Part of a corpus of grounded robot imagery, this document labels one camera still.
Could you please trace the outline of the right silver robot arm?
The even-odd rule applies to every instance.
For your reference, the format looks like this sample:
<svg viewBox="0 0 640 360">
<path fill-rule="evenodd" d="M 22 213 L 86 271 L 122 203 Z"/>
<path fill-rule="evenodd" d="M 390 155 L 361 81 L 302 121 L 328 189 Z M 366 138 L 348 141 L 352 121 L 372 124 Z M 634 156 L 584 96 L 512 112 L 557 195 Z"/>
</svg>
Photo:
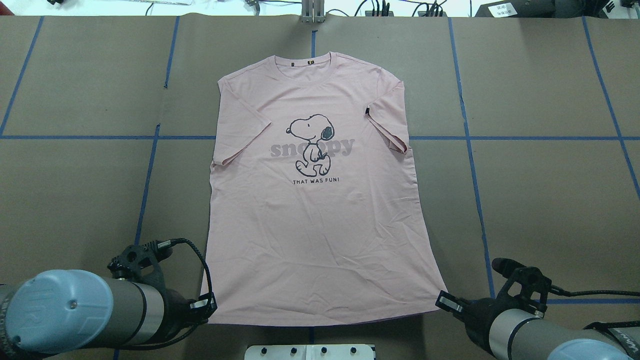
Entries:
<svg viewBox="0 0 640 360">
<path fill-rule="evenodd" d="M 467 300 L 441 291 L 436 307 L 464 324 L 496 360 L 637 360 L 639 324 L 593 322 L 570 329 L 544 319 L 539 301 L 510 295 Z"/>
</svg>

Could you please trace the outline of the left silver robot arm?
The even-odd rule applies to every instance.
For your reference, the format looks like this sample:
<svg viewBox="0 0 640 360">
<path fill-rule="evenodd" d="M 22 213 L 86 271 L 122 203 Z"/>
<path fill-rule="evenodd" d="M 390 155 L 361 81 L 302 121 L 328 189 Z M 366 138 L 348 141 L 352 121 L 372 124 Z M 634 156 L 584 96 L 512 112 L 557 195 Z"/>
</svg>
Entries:
<svg viewBox="0 0 640 360">
<path fill-rule="evenodd" d="M 81 349 L 173 346 L 217 310 L 212 292 L 187 299 L 163 284 L 51 269 L 1 286 L 1 358 L 43 360 Z"/>
</svg>

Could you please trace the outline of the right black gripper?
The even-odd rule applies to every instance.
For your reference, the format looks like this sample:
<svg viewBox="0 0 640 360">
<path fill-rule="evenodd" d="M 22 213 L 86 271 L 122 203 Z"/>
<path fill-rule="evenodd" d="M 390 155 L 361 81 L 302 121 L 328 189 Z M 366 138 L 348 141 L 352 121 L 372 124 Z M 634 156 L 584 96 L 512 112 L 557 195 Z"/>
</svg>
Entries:
<svg viewBox="0 0 640 360">
<path fill-rule="evenodd" d="M 462 314 L 467 337 L 482 350 L 487 353 L 506 351 L 515 325 L 510 315 L 502 314 L 515 309 L 515 299 L 512 297 L 468 300 L 441 290 L 435 306 L 454 315 Z"/>
</svg>

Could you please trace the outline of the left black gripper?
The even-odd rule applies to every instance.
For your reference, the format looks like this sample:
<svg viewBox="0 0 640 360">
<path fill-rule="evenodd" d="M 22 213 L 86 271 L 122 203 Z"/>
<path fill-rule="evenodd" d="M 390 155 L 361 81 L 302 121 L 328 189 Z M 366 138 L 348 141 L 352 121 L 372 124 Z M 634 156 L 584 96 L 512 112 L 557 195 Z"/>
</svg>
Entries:
<svg viewBox="0 0 640 360">
<path fill-rule="evenodd" d="M 173 289 L 167 289 L 164 314 L 160 325 L 160 339 L 173 340 L 180 331 L 205 324 L 208 313 L 218 309 L 214 294 L 202 294 L 197 299 L 187 299 Z"/>
</svg>

